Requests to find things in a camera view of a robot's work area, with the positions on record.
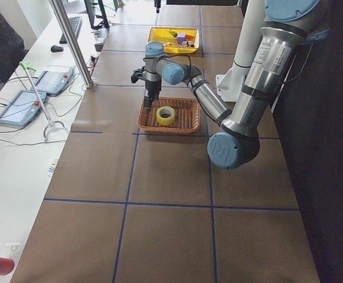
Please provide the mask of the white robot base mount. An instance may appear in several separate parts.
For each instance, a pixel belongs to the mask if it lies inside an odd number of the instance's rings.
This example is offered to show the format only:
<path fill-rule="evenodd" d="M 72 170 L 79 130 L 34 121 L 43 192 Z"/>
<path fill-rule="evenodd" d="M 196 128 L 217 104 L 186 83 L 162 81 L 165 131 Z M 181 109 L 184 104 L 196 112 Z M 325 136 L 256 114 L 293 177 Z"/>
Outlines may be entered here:
<path fill-rule="evenodd" d="M 237 101 L 262 40 L 264 1 L 249 0 L 232 67 L 215 76 L 217 92 L 224 101 Z"/>

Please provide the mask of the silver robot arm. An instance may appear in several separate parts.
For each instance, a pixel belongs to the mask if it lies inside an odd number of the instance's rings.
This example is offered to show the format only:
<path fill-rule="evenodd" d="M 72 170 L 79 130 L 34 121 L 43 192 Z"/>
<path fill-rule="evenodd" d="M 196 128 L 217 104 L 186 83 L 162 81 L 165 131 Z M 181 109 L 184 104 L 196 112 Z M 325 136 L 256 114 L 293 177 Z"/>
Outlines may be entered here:
<path fill-rule="evenodd" d="M 161 42 L 145 48 L 144 67 L 132 81 L 143 80 L 143 105 L 150 109 L 163 81 L 184 83 L 206 115 L 220 128 L 208 141 L 210 160 L 223 169 L 253 160 L 260 149 L 257 126 L 277 86 L 283 81 L 298 45 L 324 39 L 329 32 L 330 1 L 249 1 L 233 65 L 217 80 L 227 83 L 236 103 L 230 108 L 200 69 L 175 62 Z"/>

